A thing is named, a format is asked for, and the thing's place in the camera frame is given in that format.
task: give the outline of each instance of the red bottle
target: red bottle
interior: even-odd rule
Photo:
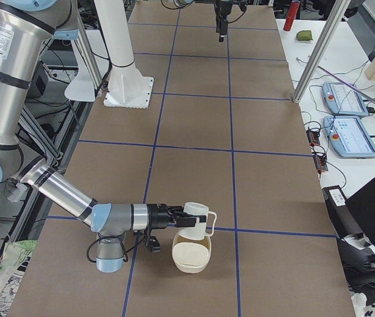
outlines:
[[[283,27],[284,31],[290,31],[290,29],[292,28],[292,24],[294,18],[296,17],[296,13],[298,12],[299,7],[300,0],[292,0],[292,2],[290,3],[289,11],[287,11],[286,22]]]

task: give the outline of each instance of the table surface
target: table surface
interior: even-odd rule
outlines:
[[[300,76],[304,70],[305,64],[297,61],[296,58],[298,57],[302,61],[308,61],[325,22],[296,20],[293,23],[292,30],[290,32],[283,30],[284,22],[284,20],[277,20],[277,26],[285,50],[286,59],[289,63],[289,71],[294,81],[293,83],[297,84],[297,81],[300,79]],[[311,30],[314,40],[311,43],[298,42],[295,38],[296,33],[300,30]],[[339,73],[338,76],[344,81],[348,81],[350,83],[354,83],[356,81],[357,88],[364,89],[375,84],[375,81],[369,81],[364,74],[365,69],[370,65],[369,61],[365,64],[366,61],[368,61],[368,57],[361,48],[358,40],[355,38],[355,35],[353,34],[349,25],[346,22],[341,22],[324,53],[320,65],[332,73]],[[325,73],[317,69],[313,78],[318,78],[322,75],[325,75]],[[336,80],[329,76],[325,76],[321,79],[311,81],[310,85],[322,85],[326,81],[335,82]],[[321,88],[311,87],[311,89],[315,97],[316,104],[318,105],[318,110],[328,111],[328,108],[323,100]],[[363,92],[374,98],[375,86],[363,90]],[[316,110],[315,104],[311,99],[309,89],[306,90],[306,93],[300,101],[300,108],[303,111],[309,112],[312,120],[316,120],[320,123],[322,123],[323,117],[329,115]],[[308,114],[302,114],[302,117],[304,122],[310,121]],[[375,115],[363,118],[362,123],[370,135],[375,135]],[[326,149],[327,138],[320,137],[320,141],[322,142],[322,146]],[[375,158],[340,158],[332,147],[330,147],[327,153],[327,160],[345,173],[347,183],[343,188],[343,192],[347,197],[353,195],[369,180],[375,177]],[[328,166],[328,168],[329,171],[322,174],[320,181],[321,187],[324,188],[333,185],[342,186],[345,183],[342,175],[336,171],[336,169],[330,168],[330,166]]]
[[[206,269],[175,267],[168,228],[160,253],[140,246],[100,273],[85,258],[95,235],[54,207],[10,317],[354,316],[273,11],[248,7],[224,43],[214,24],[209,5],[137,2],[129,29],[151,104],[97,100],[66,173],[104,203],[208,205]]]

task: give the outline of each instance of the label on robot arm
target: label on robot arm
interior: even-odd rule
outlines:
[[[7,59],[15,31],[0,26],[0,57]]]
[[[346,205],[345,198],[341,194],[340,190],[329,190],[329,192],[336,206],[340,207]]]

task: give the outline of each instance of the white desk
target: white desk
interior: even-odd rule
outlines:
[[[296,60],[299,57],[302,61],[309,59],[312,50],[320,36],[320,33],[324,27],[323,21],[311,21],[311,20],[296,20],[293,23],[292,30],[285,32],[283,30],[284,20],[277,20],[277,26],[279,28],[283,48],[285,50],[286,58],[289,63],[289,70],[294,80],[294,85],[300,79],[300,76],[304,70],[305,64],[300,63]],[[312,43],[303,43],[296,40],[296,33],[300,30],[311,30],[314,40]],[[334,34],[331,42],[324,53],[324,56],[320,62],[320,65],[331,71],[332,73],[346,73],[351,69],[361,66],[366,60],[368,60],[364,50],[361,48],[352,30],[346,22],[341,22],[336,33]],[[369,62],[364,66],[364,70],[368,67]],[[347,75],[338,75],[343,80],[348,82],[355,82],[359,76],[361,69],[357,69],[348,73]],[[369,87],[375,84],[374,81],[369,81],[364,70],[356,85],[359,89]],[[319,69],[316,70],[313,77],[320,77],[325,73]],[[323,77],[311,81],[310,85],[322,85],[325,81],[336,80],[329,76]],[[313,87],[312,92],[318,105],[319,110],[328,111],[325,102],[322,98],[322,90],[320,87]],[[375,97],[375,87],[372,87],[364,92]],[[300,101],[300,107],[302,111],[307,111],[311,114],[312,120],[316,120],[322,123],[322,118],[328,116],[322,112],[318,112],[315,109],[314,102],[311,99],[309,90],[306,91],[302,100]],[[308,114],[303,114],[304,122],[310,121]],[[370,135],[375,135],[375,115],[362,120],[366,130]],[[327,138],[322,133],[320,137],[322,146],[327,148]],[[369,180],[375,177],[375,158],[368,159],[353,159],[353,158],[339,158],[334,152],[332,147],[329,148],[327,153],[327,160],[340,168],[346,175],[347,185],[343,188],[343,191],[347,197],[353,195]],[[333,186],[344,184],[342,175],[334,168],[328,166],[329,171],[322,174],[321,187]]]

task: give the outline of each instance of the green pouch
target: green pouch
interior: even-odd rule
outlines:
[[[298,41],[312,41],[312,32],[311,30],[302,30],[296,34]]]

